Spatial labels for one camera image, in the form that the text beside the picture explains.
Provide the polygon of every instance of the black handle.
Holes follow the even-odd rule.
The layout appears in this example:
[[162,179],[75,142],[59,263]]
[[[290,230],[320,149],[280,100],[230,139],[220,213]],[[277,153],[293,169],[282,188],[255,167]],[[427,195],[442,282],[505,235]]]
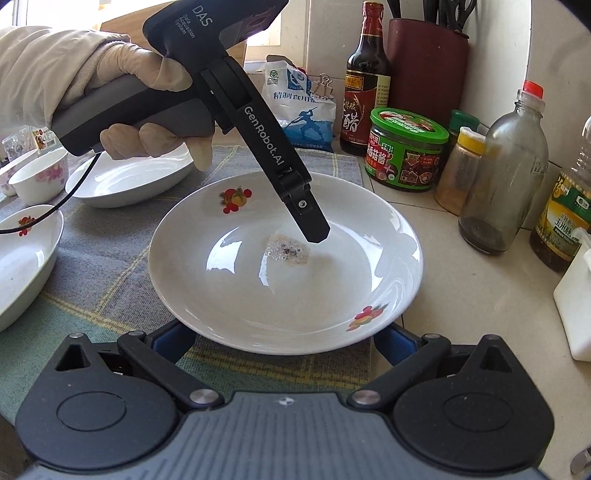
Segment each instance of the black handle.
[[154,90],[133,75],[107,83],[54,115],[51,129],[73,155],[102,151],[100,133],[113,124],[137,128],[155,123],[178,137],[211,137],[213,118],[195,87],[183,92]]

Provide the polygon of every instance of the salt residue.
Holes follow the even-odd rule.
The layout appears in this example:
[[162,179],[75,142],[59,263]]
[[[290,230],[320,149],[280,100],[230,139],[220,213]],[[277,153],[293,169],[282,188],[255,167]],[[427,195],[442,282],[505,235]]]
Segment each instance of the salt residue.
[[310,258],[310,249],[302,242],[284,235],[274,235],[269,239],[265,255],[273,260],[290,265],[304,265]]

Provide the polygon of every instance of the white plate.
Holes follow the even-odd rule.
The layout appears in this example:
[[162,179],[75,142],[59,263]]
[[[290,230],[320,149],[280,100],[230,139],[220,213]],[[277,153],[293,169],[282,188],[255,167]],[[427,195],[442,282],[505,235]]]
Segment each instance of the white plate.
[[174,207],[148,260],[168,309],[211,340],[271,355],[341,348],[398,318],[423,277],[413,229],[368,190],[312,178],[331,227],[318,245],[306,243],[262,172],[213,183]]
[[[25,219],[39,218],[51,207],[21,210],[0,222],[0,229],[23,225]],[[63,229],[64,216],[58,210],[26,234],[0,235],[0,332],[23,314],[47,282]]]
[[[92,160],[81,165],[66,184],[70,193]],[[181,145],[160,158],[113,160],[102,153],[88,178],[74,194],[96,208],[117,208],[143,202],[171,189],[193,171],[193,160]]]

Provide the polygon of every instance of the spice jar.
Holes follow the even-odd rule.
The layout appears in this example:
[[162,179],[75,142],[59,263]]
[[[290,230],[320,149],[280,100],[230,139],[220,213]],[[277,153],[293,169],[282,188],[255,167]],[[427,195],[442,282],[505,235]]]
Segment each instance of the spice jar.
[[365,157],[365,170],[380,183],[409,192],[424,192],[433,184],[449,133],[416,113],[376,108]]
[[485,136],[461,127],[456,146],[449,156],[435,192],[435,200],[454,215],[460,215],[474,182],[480,156],[484,153]]
[[470,115],[469,113],[462,112],[461,110],[453,110],[452,111],[452,119],[449,122],[449,142],[443,149],[441,153],[441,161],[439,163],[439,172],[437,173],[436,181],[441,178],[441,174],[445,169],[445,165],[449,159],[453,151],[453,147],[456,146],[457,139],[460,136],[460,130],[462,127],[468,127],[473,132],[478,130],[478,126],[480,125],[480,120],[478,120],[475,116]]

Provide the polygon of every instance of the yellow cap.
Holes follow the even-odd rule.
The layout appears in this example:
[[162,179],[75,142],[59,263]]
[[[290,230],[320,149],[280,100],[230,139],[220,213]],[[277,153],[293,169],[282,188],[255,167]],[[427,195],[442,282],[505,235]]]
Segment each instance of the yellow cap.
[[484,142],[486,138],[484,135],[473,132],[468,127],[462,127],[460,129],[460,136],[457,138],[457,142],[464,148],[467,148],[476,155],[482,155],[484,153]]

